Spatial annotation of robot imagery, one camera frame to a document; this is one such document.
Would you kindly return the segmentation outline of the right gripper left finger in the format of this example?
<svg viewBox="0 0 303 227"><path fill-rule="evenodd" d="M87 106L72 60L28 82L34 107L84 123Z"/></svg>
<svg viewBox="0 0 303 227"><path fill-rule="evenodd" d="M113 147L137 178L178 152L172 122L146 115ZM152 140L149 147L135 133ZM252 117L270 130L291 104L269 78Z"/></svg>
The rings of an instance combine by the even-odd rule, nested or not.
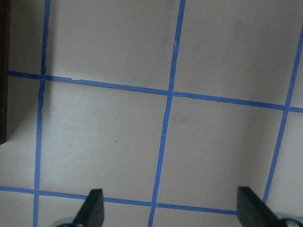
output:
<svg viewBox="0 0 303 227"><path fill-rule="evenodd" d="M104 223L104 198L102 189L92 189L76 217L58 227L102 227Z"/></svg>

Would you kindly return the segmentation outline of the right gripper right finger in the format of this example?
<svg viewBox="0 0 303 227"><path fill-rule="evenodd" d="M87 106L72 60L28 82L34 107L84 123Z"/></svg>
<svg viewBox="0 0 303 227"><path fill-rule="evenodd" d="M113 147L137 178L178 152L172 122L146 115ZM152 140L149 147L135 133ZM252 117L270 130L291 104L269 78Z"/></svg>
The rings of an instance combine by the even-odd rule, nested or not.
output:
<svg viewBox="0 0 303 227"><path fill-rule="evenodd" d="M301 227L295 218L279 217L248 186L237 188L237 218L243 227Z"/></svg>

